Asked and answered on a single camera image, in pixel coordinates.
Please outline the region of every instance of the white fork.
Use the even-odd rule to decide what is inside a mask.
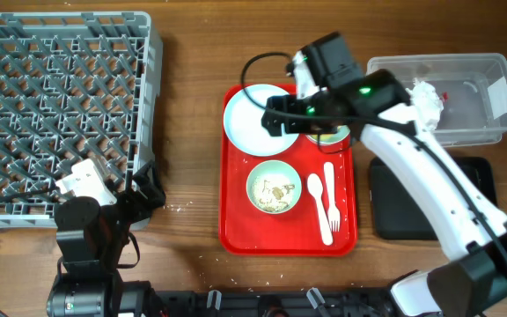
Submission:
[[[334,164],[331,162],[324,163],[324,176],[326,178],[327,198],[329,201],[327,208],[327,222],[333,232],[340,231],[340,211],[335,206],[335,186],[334,186]]]

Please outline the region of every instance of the black tray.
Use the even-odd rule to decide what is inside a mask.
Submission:
[[[496,203],[492,167],[484,158],[453,158],[471,182]],[[371,207],[375,230],[387,240],[437,240],[430,223],[414,199],[380,159],[369,168]]]

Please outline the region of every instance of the table top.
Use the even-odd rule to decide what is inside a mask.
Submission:
[[[164,41],[154,151],[167,203],[136,232],[142,260],[125,281],[150,280],[156,290],[293,290],[311,286],[384,286],[413,269],[446,262],[438,244],[381,240],[373,232],[368,166],[374,155],[353,150],[359,241],[340,258],[241,257],[218,241],[218,182],[224,93],[244,63],[267,51],[294,53],[341,31],[363,65],[373,56],[502,53],[507,58],[507,1],[232,1],[0,0],[1,11],[147,11]],[[283,61],[252,67],[250,82],[279,83]],[[458,148],[494,169],[507,212],[507,133],[494,145]],[[11,316],[42,316],[60,257],[55,230],[0,232],[0,308]],[[136,258],[127,247],[121,262]],[[487,312],[507,316],[507,299]]]

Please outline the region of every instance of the red tray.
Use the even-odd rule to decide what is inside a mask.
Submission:
[[[295,85],[277,85],[289,93]],[[233,86],[224,96],[224,108],[240,85]],[[324,147],[325,151],[339,150],[348,141]],[[246,179],[252,169],[268,159],[289,163],[303,182],[298,203],[289,211],[269,215],[256,209],[246,194]],[[324,163],[334,163],[335,200],[342,214],[340,231],[333,232],[334,243],[325,246],[320,237],[316,203],[306,189],[306,179],[316,173],[324,185],[322,202],[327,210]],[[357,241],[356,198],[351,149],[341,154],[321,153],[306,136],[287,151],[259,158],[238,150],[222,132],[220,156],[220,211],[218,236],[222,245],[233,254],[286,256],[340,256],[353,249]]]

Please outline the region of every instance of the metal grid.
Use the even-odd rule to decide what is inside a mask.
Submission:
[[[142,12],[0,14],[0,197],[44,188],[96,155],[119,190],[132,186],[153,159],[158,60]],[[1,204],[0,227],[53,226],[67,199],[56,190]]]

